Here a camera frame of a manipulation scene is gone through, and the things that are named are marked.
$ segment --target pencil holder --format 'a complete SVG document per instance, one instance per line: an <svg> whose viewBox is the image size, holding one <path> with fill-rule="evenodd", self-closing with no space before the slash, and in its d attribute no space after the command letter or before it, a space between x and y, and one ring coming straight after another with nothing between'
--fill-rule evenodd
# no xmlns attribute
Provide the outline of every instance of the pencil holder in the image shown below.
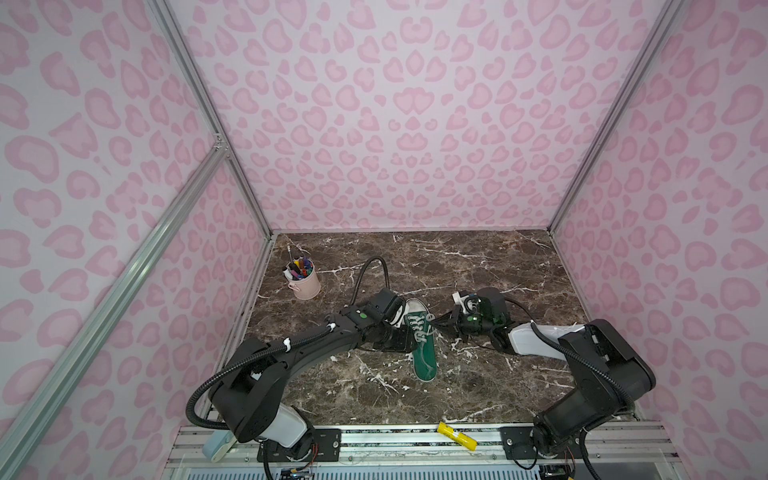
<svg viewBox="0 0 768 480"><path fill-rule="evenodd" d="M320 293L320 280L317 278L317 269L312 268L312 273L301 280L289 280L288 288L293 290L293 295L299 300L310 300Z"/></svg>

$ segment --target pink leopard print wall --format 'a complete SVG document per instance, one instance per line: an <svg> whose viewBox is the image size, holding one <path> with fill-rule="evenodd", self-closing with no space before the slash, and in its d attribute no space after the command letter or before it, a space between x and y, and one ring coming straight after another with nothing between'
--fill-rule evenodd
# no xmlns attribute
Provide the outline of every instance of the pink leopard print wall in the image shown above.
<svg viewBox="0 0 768 480"><path fill-rule="evenodd" d="M663 4L171 3L281 230L548 225Z"/></svg>
<svg viewBox="0 0 768 480"><path fill-rule="evenodd" d="M0 435L212 144L141 0L0 5Z"/></svg>
<svg viewBox="0 0 768 480"><path fill-rule="evenodd" d="M19 478L156 478L214 372L259 232L222 165Z"/></svg>
<svg viewBox="0 0 768 480"><path fill-rule="evenodd" d="M765 478L768 5L694 2L557 240L693 480Z"/></svg>

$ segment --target cable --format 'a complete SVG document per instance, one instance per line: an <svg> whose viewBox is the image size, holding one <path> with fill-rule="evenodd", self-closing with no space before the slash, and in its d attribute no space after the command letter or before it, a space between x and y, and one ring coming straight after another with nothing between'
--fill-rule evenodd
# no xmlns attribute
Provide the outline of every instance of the cable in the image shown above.
<svg viewBox="0 0 768 480"><path fill-rule="evenodd" d="M352 291L352 299L349 301L349 306L353 306L355 304L355 300L357 300L357 293L360 290L360 282L362 282L362 276L366 273L368 265L370 265L374 260L378 260L382 264L382 270L384 270L384 284L386 285L386 288L389 289L389 271L386 269L386 261L384 261L384 259L379 256L370 257L368 260L366 260L360 269L360 275L355 281L355 288Z"/></svg>
<svg viewBox="0 0 768 480"><path fill-rule="evenodd" d="M619 382L611 378L607 373L599 370L596 366L589 363L584 357L579 355L578 353L574 352L571 349L565 348L564 346L560 345L559 343L555 342L554 340L547 337L544 333L541 333L541 331L538 329L538 325L536 325L536 322L531 315L531 313L528 311L527 308L525 308L521 303L519 303L517 300L511 298L511 297L504 297L505 300L507 300L510 303L514 303L515 305L522 308L527 314L528 317L531 319L531 329L533 330L533 333L536 334L536 336L544 343L552 347L553 349L557 350L558 352L562 353L569 359L574 360L575 362L579 362L581 365L587 367L592 372L594 372L597 376L605 380L605 382L613 387L614 391L621 397L621 400L624 402L625 406L627 407L628 411L634 410L634 399L630 396L630 394L627 392L627 390L624 389ZM592 474L592 477L594 480L601 480L600 475L595 471L594 467L592 466L592 463L589 461L589 453L587 452L587 429L582 429L581 433L579 434L579 441L578 441L578 448L581 452L581 459L584 461L584 465L587 467L587 470Z"/></svg>
<svg viewBox="0 0 768 480"><path fill-rule="evenodd" d="M474 340L472 340L472 343L474 343L474 344L475 344L475 346L476 346L476 347L478 347L479 349L484 349L484 350L493 350L494 352L497 352L497 351L498 351L497 349L493 348L492 346L485 346L485 345L480 345L479 343L477 343L477 342L476 342L476 341L474 341Z"/></svg>
<svg viewBox="0 0 768 480"><path fill-rule="evenodd" d="M261 455L261 465L264 467L264 475L266 475L266 480L275 480L272 476L272 470L270 470L270 460L269 460L269 452L267 451L267 446L272 445L272 440L264 440L261 443L261 448L264 450L263 454Z"/></svg>
<svg viewBox="0 0 768 480"><path fill-rule="evenodd" d="M584 357L579 355L578 353L574 352L571 349L565 348L564 346L560 345L559 343L555 342L553 339L550 339L548 336L546 336L544 333L541 333L541 331L538 329L538 325L536 325L536 322L531 315L531 312L528 311L527 308L525 308L521 303L519 303L517 300L505 296L504 300L507 300L510 303L514 303L515 305L519 306L520 308L525 311L525 313L528 314L528 318L531 319L531 329L533 330L533 333L536 334L536 336L544 343L552 347L553 349L557 350L558 352L562 353L569 359L574 360L575 362L579 362L581 365L587 367L591 371L593 371L597 376L605 380L605 382L613 387L614 391L621 397L621 399L624 401L624 404L627 406L627 409L632 410L634 409L634 399L630 396L629 393L627 393L627 390L624 389L623 386L621 386L616 380L611 378L607 373L600 370L598 367L592 365L589 363Z"/></svg>
<svg viewBox="0 0 768 480"><path fill-rule="evenodd" d="M589 453L587 452L587 430L582 429L578 436L578 449L581 451L581 460L584 462L584 466L592 474L594 480L601 480L600 475L595 471L592 466L592 462L589 461Z"/></svg>
<svg viewBox="0 0 768 480"><path fill-rule="evenodd" d="M465 309L466 309L468 312L470 312L470 313L473 313L473 312L475 311L475 308L477 308L477 303L476 303L476 304L475 304L473 307L470 307L470 305L469 305L469 302L471 302L471 301L473 301L473 300L477 300L477 298L478 298L478 296L477 296L477 293L470 293L470 294L469 294L469 295L467 295L467 297L466 297L466 298L464 298L464 300L462 301L462 304L463 304L464 308L465 308Z"/></svg>
<svg viewBox="0 0 768 480"><path fill-rule="evenodd" d="M302 468L297 468L296 471L297 472L301 472L302 470L306 470L307 468L309 468L309 466L312 465L315 462L315 458L317 458L317 453L319 451L320 451L320 447L316 443L313 443L312 444L312 452L313 452L312 458L310 458L310 460Z"/></svg>
<svg viewBox="0 0 768 480"><path fill-rule="evenodd" d="M324 336L331 333L332 328L331 325L328 325L328 330L323 330L321 333L316 333L314 335L310 335L308 337L305 337L297 342L295 342L291 348L296 349L302 346L305 346L309 343L315 342ZM202 419L200 416L197 415L197 413L194 411L195 405L197 404L197 401L200 400L200 398L203 396L205 392L208 391L210 387L214 385L214 383L221 380L223 377L229 375L230 373L234 372L235 370L241 369L244 366L248 366L251 363L258 362L261 359L267 358L268 356L276 355L277 353L283 353L288 349L286 345L283 343L279 343L275 346L271 346L270 348L266 350L262 350L260 352L256 352L251 356L248 356L239 362L235 362L232 365L228 366L227 368L219 371L218 373L214 374L214 376L210 377L208 380L203 382L202 385L197 387L197 390L195 390L192 393L192 396L190 396L189 401L187 401L187 419L192 422L193 425L197 425L199 427L203 427L204 429L213 429L213 430L229 430L230 427L227 426L225 422L214 422L212 420L208 419Z"/></svg>
<svg viewBox="0 0 768 480"><path fill-rule="evenodd" d="M533 456L533 463L531 463L529 466L524 467L523 465L520 465L520 463L517 461L517 459L513 458L512 461L517 465L518 467L522 468L523 470L533 470L533 468L536 466L536 462L538 462L538 450L536 449L534 445L535 455Z"/></svg>
<svg viewBox="0 0 768 480"><path fill-rule="evenodd" d="M568 474L571 479L573 479L576 476L576 457L574 457L574 453L571 451L571 447L566 447L565 451L565 468L570 470ZM568 464L568 455L571 456L570 465Z"/></svg>

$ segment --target glue stick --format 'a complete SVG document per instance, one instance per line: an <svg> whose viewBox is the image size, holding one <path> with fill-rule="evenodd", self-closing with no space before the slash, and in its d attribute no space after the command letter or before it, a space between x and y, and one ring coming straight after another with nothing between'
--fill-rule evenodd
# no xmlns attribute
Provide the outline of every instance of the glue stick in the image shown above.
<svg viewBox="0 0 768 480"><path fill-rule="evenodd" d="M437 427L437 432L442 433L446 437L450 438L454 442L458 443L459 445L466 447L471 452L474 452L475 449L478 447L477 441L474 439L471 439L467 435L464 435L463 433L457 432L451 427L447 426L445 423L440 422L440 425Z"/></svg>

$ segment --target mounting plate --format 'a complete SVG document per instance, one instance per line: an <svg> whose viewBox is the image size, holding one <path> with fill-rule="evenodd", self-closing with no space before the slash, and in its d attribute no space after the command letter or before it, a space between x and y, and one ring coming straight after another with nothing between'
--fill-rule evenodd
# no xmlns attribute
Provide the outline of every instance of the mounting plate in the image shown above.
<svg viewBox="0 0 768 480"><path fill-rule="evenodd" d="M338 462L339 450L341 449L341 430L340 429L315 429L315 441L317 442L318 452L315 462ZM263 449L259 449L257 460L263 462ZM270 463L294 462L283 453L270 453Z"/></svg>
<svg viewBox="0 0 768 480"><path fill-rule="evenodd" d="M504 454L507 456L507 460L532 460L536 456L536 451L531 443L532 429L532 427L501 427L498 430L502 435L502 447L504 447ZM568 442L568 447L570 447L575 458L581 458L581 452L576 442L571 440ZM558 453L555 458L565 460L565 452Z"/></svg>

